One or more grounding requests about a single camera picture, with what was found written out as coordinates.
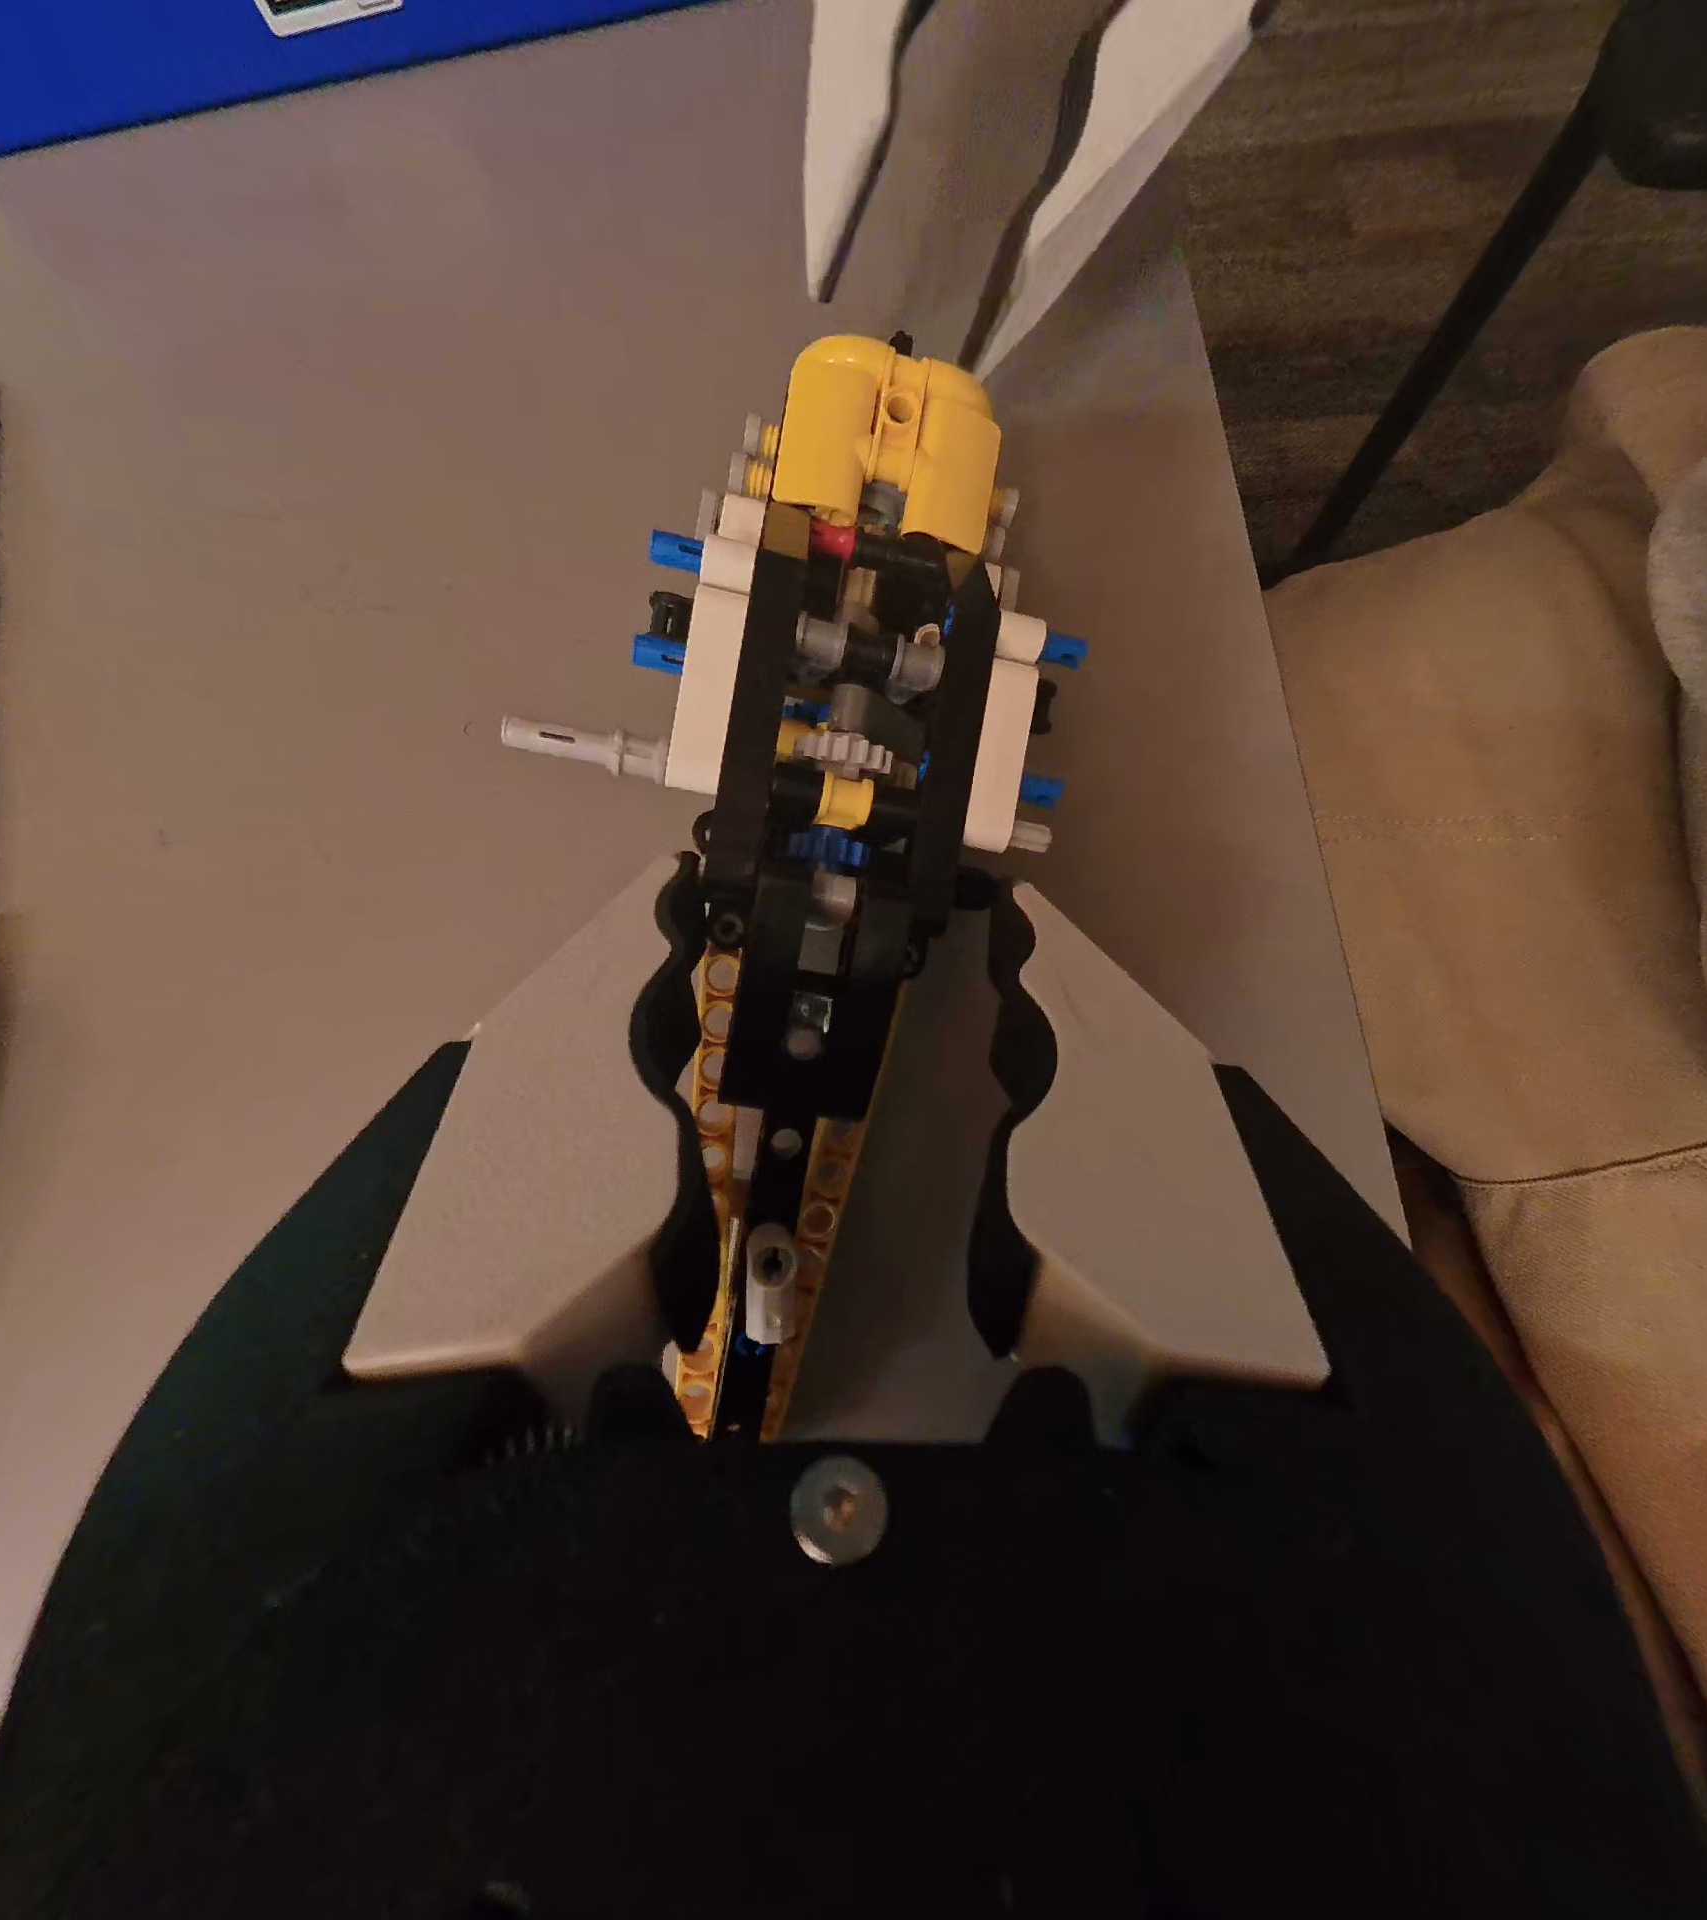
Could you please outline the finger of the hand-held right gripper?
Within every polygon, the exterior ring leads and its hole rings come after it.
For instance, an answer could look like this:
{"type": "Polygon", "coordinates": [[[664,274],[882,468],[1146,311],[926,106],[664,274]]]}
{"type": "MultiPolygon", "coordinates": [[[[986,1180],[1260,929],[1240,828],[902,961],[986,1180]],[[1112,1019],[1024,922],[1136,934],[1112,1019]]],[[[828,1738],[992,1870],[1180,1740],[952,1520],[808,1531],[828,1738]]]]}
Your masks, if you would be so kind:
{"type": "Polygon", "coordinates": [[[886,164],[900,84],[930,1],[816,1],[806,119],[806,261],[832,302],[886,164]]]}
{"type": "Polygon", "coordinates": [[[1014,208],[972,317],[992,373],[1080,276],[1244,57],[1258,1],[1114,1],[1076,40],[1054,138],[1014,208]]]}

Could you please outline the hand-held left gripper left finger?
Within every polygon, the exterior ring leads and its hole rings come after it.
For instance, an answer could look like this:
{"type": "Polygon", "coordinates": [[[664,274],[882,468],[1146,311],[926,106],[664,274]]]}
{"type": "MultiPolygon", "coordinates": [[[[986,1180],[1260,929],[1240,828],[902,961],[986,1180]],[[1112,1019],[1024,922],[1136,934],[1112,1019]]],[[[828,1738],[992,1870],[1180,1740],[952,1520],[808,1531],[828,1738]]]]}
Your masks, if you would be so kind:
{"type": "Polygon", "coordinates": [[[664,855],[480,1022],[346,1344],[354,1378],[514,1368],[582,1404],[610,1365],[700,1345],[704,950],[698,859],[664,855]]]}

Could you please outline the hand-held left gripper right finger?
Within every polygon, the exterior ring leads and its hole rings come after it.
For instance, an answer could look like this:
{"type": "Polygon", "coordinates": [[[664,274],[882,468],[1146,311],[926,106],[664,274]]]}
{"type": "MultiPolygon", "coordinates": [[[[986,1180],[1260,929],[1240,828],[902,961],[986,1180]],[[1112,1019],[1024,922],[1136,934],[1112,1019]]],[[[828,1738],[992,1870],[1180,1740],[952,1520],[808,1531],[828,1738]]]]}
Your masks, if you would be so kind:
{"type": "Polygon", "coordinates": [[[1314,1390],[1330,1362],[1214,1060],[1032,883],[990,908],[996,1121],[966,1252],[996,1358],[1126,1435],[1172,1380],[1314,1390]]]}

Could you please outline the yellow black lego model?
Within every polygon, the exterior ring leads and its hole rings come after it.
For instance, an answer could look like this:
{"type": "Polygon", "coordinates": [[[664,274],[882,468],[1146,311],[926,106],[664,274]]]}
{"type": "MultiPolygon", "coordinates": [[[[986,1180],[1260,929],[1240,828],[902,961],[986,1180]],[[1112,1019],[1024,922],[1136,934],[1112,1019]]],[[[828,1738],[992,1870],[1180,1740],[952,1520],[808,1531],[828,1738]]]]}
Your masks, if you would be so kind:
{"type": "Polygon", "coordinates": [[[506,747],[708,801],[668,890],[694,937],[692,1045],[718,1248],[656,1259],[710,1311],[666,1362],[700,1440],[786,1424],[906,985],[994,880],[974,854],[1044,852],[1060,779],[1030,770],[1080,636],[1020,611],[1004,546],[1018,491],[980,379],[914,338],[830,335],[780,419],[750,417],[696,534],[656,529],[640,668],[676,680],[646,737],[502,720],[506,747]]]}

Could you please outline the blue box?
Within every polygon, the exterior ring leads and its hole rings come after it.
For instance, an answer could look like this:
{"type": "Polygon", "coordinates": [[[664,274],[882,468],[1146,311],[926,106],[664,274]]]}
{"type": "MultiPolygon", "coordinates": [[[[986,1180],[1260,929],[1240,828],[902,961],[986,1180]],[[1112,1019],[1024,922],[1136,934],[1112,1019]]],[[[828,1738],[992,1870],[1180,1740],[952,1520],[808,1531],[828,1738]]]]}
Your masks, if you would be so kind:
{"type": "Polygon", "coordinates": [[[684,1],[0,1],[0,158],[684,1]]]}

